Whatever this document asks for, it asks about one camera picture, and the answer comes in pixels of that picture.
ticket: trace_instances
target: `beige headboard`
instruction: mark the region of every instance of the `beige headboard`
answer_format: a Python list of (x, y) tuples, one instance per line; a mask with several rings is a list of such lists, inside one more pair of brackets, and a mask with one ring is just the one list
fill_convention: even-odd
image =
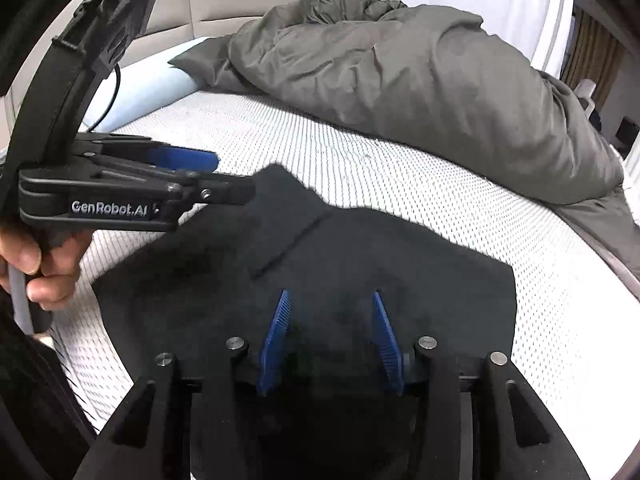
[[(9, 129), (13, 126), (15, 115), (33, 74), (50, 45), (51, 38), (62, 32), (81, 1), (73, 0), (65, 7), (40, 38), (15, 77), (9, 93), (4, 98)], [(291, 1), (293, 0), (156, 0), (146, 34), (131, 43), (120, 65), (127, 66), (156, 52), (201, 36), (230, 34), (247, 20), (262, 16), (271, 7)], [(7, 141), (8, 139), (0, 139), (0, 148), (5, 146)]]

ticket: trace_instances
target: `silver screw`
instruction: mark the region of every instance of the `silver screw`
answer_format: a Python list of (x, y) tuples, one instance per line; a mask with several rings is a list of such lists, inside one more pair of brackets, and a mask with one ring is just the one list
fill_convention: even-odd
[(431, 337), (430, 335), (423, 335), (418, 339), (418, 345), (425, 350), (433, 350), (438, 345), (438, 342), (436, 341), (436, 338)]
[(229, 350), (238, 350), (244, 346), (244, 339), (241, 337), (233, 336), (226, 340), (226, 347)]
[(173, 360), (174, 356), (169, 354), (169, 352), (162, 352), (156, 356), (156, 364), (158, 366), (167, 366)]
[(491, 355), (489, 356), (489, 358), (491, 359), (491, 362), (493, 364), (498, 366), (505, 365), (509, 361), (507, 359), (507, 356), (502, 352), (491, 352)]

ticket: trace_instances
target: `blue pillow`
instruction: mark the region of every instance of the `blue pillow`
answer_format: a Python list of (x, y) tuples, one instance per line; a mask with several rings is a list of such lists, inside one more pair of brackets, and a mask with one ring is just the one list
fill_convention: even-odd
[[(197, 38), (172, 46), (124, 67), (116, 101), (95, 131), (112, 132), (203, 88), (203, 81), (192, 78), (186, 72), (168, 64), (167, 61), (206, 39)], [(100, 84), (82, 120), (85, 127), (94, 124), (107, 109), (115, 85), (115, 73), (111, 73)]]

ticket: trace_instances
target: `mattress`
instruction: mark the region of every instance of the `mattress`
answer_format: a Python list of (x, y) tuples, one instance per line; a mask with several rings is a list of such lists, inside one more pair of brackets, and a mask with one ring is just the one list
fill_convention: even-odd
[[(381, 210), (510, 264), (518, 302), (511, 358), (591, 479), (610, 479), (640, 440), (633, 371), (640, 305), (544, 206), (437, 156), (336, 128), (265, 96), (199, 91), (116, 133), (213, 150), (225, 173), (277, 162), (331, 205)], [(98, 430), (132, 383), (91, 284), (158, 236), (96, 232), (76, 294), (54, 318), (56, 351)]]

